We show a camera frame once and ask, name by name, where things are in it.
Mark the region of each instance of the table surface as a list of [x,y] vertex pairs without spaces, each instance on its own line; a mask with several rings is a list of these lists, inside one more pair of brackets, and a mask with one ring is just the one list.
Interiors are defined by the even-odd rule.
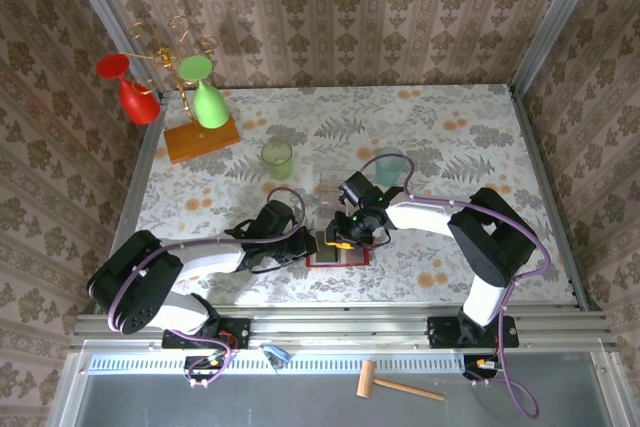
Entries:
[[[286,184],[303,196],[313,228],[321,171],[354,172],[376,149],[393,145],[416,162],[414,193],[466,200],[490,186],[533,227],[554,265],[516,289],[514,301],[575,304],[506,86],[249,89],[224,95],[241,142],[172,165],[161,136],[137,230],[187,239],[254,218],[266,194],[284,185],[270,178],[260,160],[262,146],[274,138],[293,146]],[[166,94],[165,103],[167,128],[185,123],[179,94]],[[368,174],[374,179],[375,169]],[[295,203],[289,194],[277,196]],[[392,238],[367,267],[307,269],[299,262],[263,275],[211,275],[184,289],[214,304],[242,306],[465,300],[473,272],[451,238],[407,230],[392,232]],[[523,271],[541,262],[535,252]]]

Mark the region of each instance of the floral wallpaper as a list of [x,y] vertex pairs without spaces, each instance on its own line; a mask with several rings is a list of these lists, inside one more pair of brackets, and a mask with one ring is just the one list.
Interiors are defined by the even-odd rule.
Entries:
[[525,104],[640,399],[640,0],[580,0]]
[[552,0],[110,1],[218,35],[219,87],[290,87],[509,83]]
[[142,131],[87,0],[0,0],[0,426],[44,425]]

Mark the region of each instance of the purple cable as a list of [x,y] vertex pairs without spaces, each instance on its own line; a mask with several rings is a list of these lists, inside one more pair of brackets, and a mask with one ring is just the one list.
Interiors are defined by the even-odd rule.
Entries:
[[276,237],[271,237],[268,239],[216,239],[216,238],[209,237],[204,239],[195,239],[195,240],[188,240],[185,242],[178,242],[176,244],[170,244],[165,247],[159,248],[158,250],[152,252],[150,255],[145,257],[145,259],[142,262],[140,262],[138,265],[136,265],[131,271],[131,274],[129,274],[129,277],[127,277],[127,280],[125,280],[122,286],[120,286],[120,289],[118,289],[118,292],[113,297],[113,301],[111,302],[111,306],[109,307],[109,312],[107,313],[107,324],[109,325],[109,328],[114,332],[118,332],[118,331],[122,332],[122,326],[116,325],[116,324],[119,324],[119,318],[115,319],[116,309],[118,308],[118,305],[122,301],[122,297],[124,297],[124,294],[127,292],[127,289],[131,286],[131,284],[133,283],[135,278],[138,276],[140,271],[142,271],[149,264],[149,262],[151,262],[153,259],[158,257],[160,254],[164,252],[169,252],[175,249],[181,249],[184,247],[192,247],[195,245],[270,244],[272,242],[279,242],[281,240],[285,240],[291,237],[294,233],[296,233],[298,229],[302,226],[302,223],[305,220],[304,200],[302,199],[302,196],[298,192],[296,192],[293,189],[290,189],[289,187],[276,187],[267,195],[267,202],[271,200],[271,196],[273,195],[274,192],[277,192],[277,191],[290,192],[293,195],[295,195],[298,198],[298,201],[300,202],[300,209],[302,211],[302,214],[300,215],[300,220],[296,223],[296,225],[294,225],[291,231],[287,232],[286,234],[278,235]]
[[[509,217],[499,213],[499,212],[495,212],[491,209],[487,209],[485,207],[479,206],[479,205],[474,205],[471,204],[469,202],[462,202],[460,200],[450,200],[450,199],[442,199],[442,198],[428,198],[428,197],[419,197],[417,195],[413,195],[410,191],[409,191],[409,180],[411,179],[411,177],[413,176],[413,173],[416,170],[416,165],[413,162],[413,160],[411,160],[409,157],[407,157],[406,155],[403,154],[382,154],[382,155],[378,155],[372,159],[370,159],[368,162],[366,162],[362,168],[360,169],[360,172],[363,172],[369,165],[371,165],[372,163],[376,162],[379,159],[382,159],[384,157],[400,157],[403,158],[405,160],[407,160],[407,162],[409,162],[409,166],[410,166],[410,170],[409,170],[409,174],[407,175],[406,179],[404,180],[404,191],[405,193],[409,196],[409,198],[415,202],[421,203],[421,204],[425,204],[425,205],[433,205],[433,206],[443,206],[443,205],[448,205],[451,207],[468,207],[470,209],[473,209],[477,212],[481,212],[483,214],[489,215],[491,217],[493,217],[496,220],[499,220],[500,222],[504,222],[505,224],[509,225],[510,227],[513,227],[514,229],[516,229],[518,232],[520,232],[522,235],[524,235],[529,241],[531,241],[538,250],[540,250],[540,252],[542,253],[542,256],[544,257],[544,265],[542,267],[540,267],[539,269],[534,269],[530,272],[525,272],[523,274],[519,274],[516,275],[512,280],[511,283],[509,284],[509,286],[507,287],[507,290],[505,292],[505,295],[502,299],[502,302],[500,303],[499,306],[499,310],[498,310],[498,360],[500,360],[500,363],[502,364],[502,369],[503,369],[503,373],[504,373],[504,379],[498,379],[501,381],[504,381],[504,383],[507,385],[507,389],[509,390],[509,395],[511,395],[511,398],[513,399],[514,404],[516,404],[516,407],[518,408],[518,410],[520,412],[522,412],[524,415],[526,415],[527,417],[529,417],[532,420],[535,420],[539,417],[540,415],[540,409],[538,408],[538,403],[536,402],[535,398],[533,397],[533,395],[531,394],[531,392],[529,392],[524,386],[522,386],[521,384],[511,380],[509,378],[509,373],[507,372],[507,362],[506,362],[506,357],[504,355],[504,332],[503,332],[503,325],[504,325],[504,311],[507,308],[507,303],[509,302],[509,299],[511,298],[511,295],[513,294],[513,291],[515,290],[516,285],[518,284],[518,282],[522,279],[526,279],[528,277],[533,277],[535,275],[541,275],[544,274],[545,272],[547,272],[550,268],[551,268],[551,255],[549,254],[549,251],[547,250],[547,248],[542,244],[542,242],[540,242],[540,239],[538,239],[535,234],[533,234],[531,231],[529,231],[527,228],[525,228],[524,226],[520,225],[518,222],[510,219]],[[515,392],[513,390],[513,386],[516,386],[518,388],[520,388],[533,402],[533,405],[535,407],[535,410],[533,413],[528,412],[525,407],[522,405],[522,402],[520,402],[520,399],[518,399],[515,395]]]
[[[215,339],[202,339],[200,337],[194,337],[193,335],[183,334],[182,332],[173,329],[169,329],[169,332],[171,332],[173,335],[177,335],[178,337],[182,337],[183,339],[190,340],[192,342],[208,342],[210,344],[219,345],[225,350],[224,362],[222,363],[222,367],[218,369],[218,372],[213,374],[213,377],[208,380],[208,383],[212,383],[214,380],[220,377],[222,375],[222,372],[224,372],[227,367],[229,367],[229,364],[231,363],[231,349],[224,342],[220,342],[219,340]],[[187,377],[189,377],[189,380],[191,380],[191,374],[193,373],[193,370],[195,368],[196,365],[193,365],[189,368],[189,374],[187,375]]]

